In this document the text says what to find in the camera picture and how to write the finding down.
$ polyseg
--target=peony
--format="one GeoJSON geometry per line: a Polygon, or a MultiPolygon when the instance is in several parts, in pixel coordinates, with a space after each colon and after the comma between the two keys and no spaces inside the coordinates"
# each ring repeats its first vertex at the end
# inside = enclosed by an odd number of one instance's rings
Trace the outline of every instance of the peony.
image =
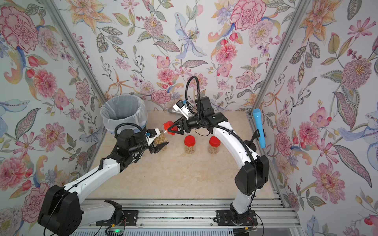
{"type": "Polygon", "coordinates": [[[330,162],[328,165],[321,163],[319,169],[313,167],[312,175],[316,177],[315,192],[322,194],[324,200],[327,200],[329,195],[330,201],[337,204],[340,199],[345,201],[345,193],[341,190],[345,188],[345,182],[339,179],[338,171],[333,173],[332,171],[333,165],[330,162]]]}
{"type": "Polygon", "coordinates": [[[170,101],[170,93],[160,89],[151,94],[151,99],[157,103],[166,103],[170,101]]]}
{"type": "Polygon", "coordinates": [[[49,186],[46,183],[41,183],[39,188],[31,189],[31,193],[26,196],[24,205],[22,206],[22,219],[24,221],[33,223],[38,219],[48,189],[49,186]]]}
{"type": "Polygon", "coordinates": [[[305,144],[315,144],[319,139],[319,130],[311,122],[302,122],[299,126],[299,137],[305,144]]]}
{"type": "Polygon", "coordinates": [[[57,60],[59,55],[59,43],[54,33],[45,27],[39,28],[38,44],[52,59],[57,60]]]}
{"type": "Polygon", "coordinates": [[[158,79],[160,79],[160,81],[162,81],[163,83],[172,82],[174,78],[175,74],[173,70],[169,68],[161,69],[158,73],[158,79]]]}
{"type": "Polygon", "coordinates": [[[328,115],[324,107],[319,108],[315,113],[310,116],[310,121],[314,123],[316,127],[325,127],[330,124],[328,121],[328,115]]]}
{"type": "Polygon", "coordinates": [[[285,133],[280,132],[276,135],[276,147],[283,156],[289,156],[291,154],[291,145],[292,142],[289,136],[287,136],[285,133]]]}
{"type": "Polygon", "coordinates": [[[270,35],[273,23],[268,19],[260,21],[249,30],[249,44],[251,46],[263,43],[270,35]]]}
{"type": "Polygon", "coordinates": [[[277,129],[280,132],[287,133],[290,125],[291,125],[291,118],[285,115],[280,116],[280,118],[278,118],[277,120],[277,129]]]}
{"type": "Polygon", "coordinates": [[[142,83],[140,88],[141,88],[141,93],[143,93],[144,95],[151,95],[155,91],[155,88],[153,87],[152,83],[149,81],[142,83]]]}
{"type": "Polygon", "coordinates": [[[64,132],[63,126],[60,126],[58,122],[51,124],[46,124],[46,129],[42,128],[40,134],[36,137],[39,140],[39,146],[42,148],[46,147],[46,152],[54,151],[55,146],[60,146],[64,144],[64,138],[66,134],[64,132]]]}
{"type": "Polygon", "coordinates": [[[156,65],[159,69],[167,68],[170,64],[169,57],[158,56],[156,60],[158,62],[156,65]]]}
{"type": "Polygon", "coordinates": [[[372,73],[371,63],[366,58],[359,60],[352,60],[345,64],[345,69],[342,72],[342,85],[347,88],[359,88],[366,84],[372,73]]]}
{"type": "Polygon", "coordinates": [[[156,17],[148,17],[143,26],[152,37],[159,37],[163,33],[163,25],[156,17]]]}
{"type": "Polygon", "coordinates": [[[1,8],[0,33],[12,48],[19,47],[26,53],[38,44],[38,31],[30,16],[12,6],[1,8]]]}
{"type": "Polygon", "coordinates": [[[34,75],[34,88],[44,98],[51,98],[58,88],[56,78],[51,72],[45,69],[38,70],[34,75]]]}
{"type": "Polygon", "coordinates": [[[240,0],[231,15],[231,24],[235,23],[235,30],[246,30],[257,24],[266,10],[262,0],[240,0]]]}
{"type": "Polygon", "coordinates": [[[220,64],[229,63],[236,57],[236,53],[236,47],[227,43],[218,50],[216,59],[220,64]]]}
{"type": "Polygon", "coordinates": [[[11,157],[4,159],[0,165],[0,188],[6,191],[8,187],[15,188],[26,172],[26,164],[22,158],[11,157]]]}
{"type": "Polygon", "coordinates": [[[231,68],[232,68],[231,63],[221,65],[219,69],[217,70],[218,76],[221,75],[223,77],[228,77],[228,75],[230,74],[231,68]]]}

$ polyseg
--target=blue microphone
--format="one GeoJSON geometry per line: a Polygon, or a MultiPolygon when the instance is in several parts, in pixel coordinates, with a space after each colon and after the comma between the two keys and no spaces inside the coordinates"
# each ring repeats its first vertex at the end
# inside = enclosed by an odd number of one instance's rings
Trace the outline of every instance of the blue microphone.
{"type": "Polygon", "coordinates": [[[259,143],[260,147],[265,148],[265,136],[264,136],[264,130],[262,128],[262,121],[261,121],[261,110],[260,109],[253,109],[253,117],[255,118],[256,127],[259,130],[260,137],[259,137],[259,143]]]}

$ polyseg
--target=mounting plate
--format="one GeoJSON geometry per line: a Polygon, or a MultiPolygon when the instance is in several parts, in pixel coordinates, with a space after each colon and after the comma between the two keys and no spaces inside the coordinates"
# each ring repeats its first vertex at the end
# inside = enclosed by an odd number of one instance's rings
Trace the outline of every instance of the mounting plate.
{"type": "Polygon", "coordinates": [[[249,210],[249,213],[246,217],[239,220],[238,224],[234,224],[232,222],[232,216],[230,210],[217,210],[217,217],[214,219],[215,222],[218,223],[218,226],[256,226],[257,225],[257,219],[255,215],[254,210],[249,210]]]}

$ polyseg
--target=trash bin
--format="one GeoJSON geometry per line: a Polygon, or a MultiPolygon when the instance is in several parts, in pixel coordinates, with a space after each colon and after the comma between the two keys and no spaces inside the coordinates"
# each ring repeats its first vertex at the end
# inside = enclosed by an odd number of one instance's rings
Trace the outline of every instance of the trash bin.
{"type": "MultiPolygon", "coordinates": [[[[100,115],[104,121],[105,128],[114,134],[117,125],[130,122],[144,128],[147,123],[147,109],[144,101],[131,94],[124,94],[107,101],[100,109],[100,115]]],[[[135,133],[140,132],[138,128],[125,125],[118,129],[118,134],[124,129],[132,129],[135,133]]]]}

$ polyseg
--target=jar of peanuts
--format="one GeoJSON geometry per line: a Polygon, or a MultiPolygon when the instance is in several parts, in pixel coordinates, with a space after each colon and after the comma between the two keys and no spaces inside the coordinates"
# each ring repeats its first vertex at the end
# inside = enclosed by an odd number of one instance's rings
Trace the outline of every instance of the jar of peanuts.
{"type": "Polygon", "coordinates": [[[195,138],[191,135],[188,135],[184,139],[185,152],[187,154],[192,154],[195,151],[195,138]]]}
{"type": "Polygon", "coordinates": [[[209,148],[208,151],[210,154],[217,154],[219,152],[219,145],[220,145],[220,140],[212,136],[209,140],[209,148]]]}
{"type": "MultiPolygon", "coordinates": [[[[168,132],[168,128],[171,127],[173,125],[173,121],[167,121],[166,123],[164,123],[160,128],[159,128],[159,131],[160,131],[160,135],[159,137],[155,138],[154,140],[154,144],[157,145],[157,144],[161,144],[161,143],[165,143],[165,142],[169,142],[169,139],[175,135],[175,133],[172,133],[172,132],[168,132]]],[[[177,131],[178,128],[177,127],[174,127],[172,128],[172,130],[175,130],[177,131]]],[[[164,146],[160,151],[164,151],[167,149],[167,146],[164,146]]]]}

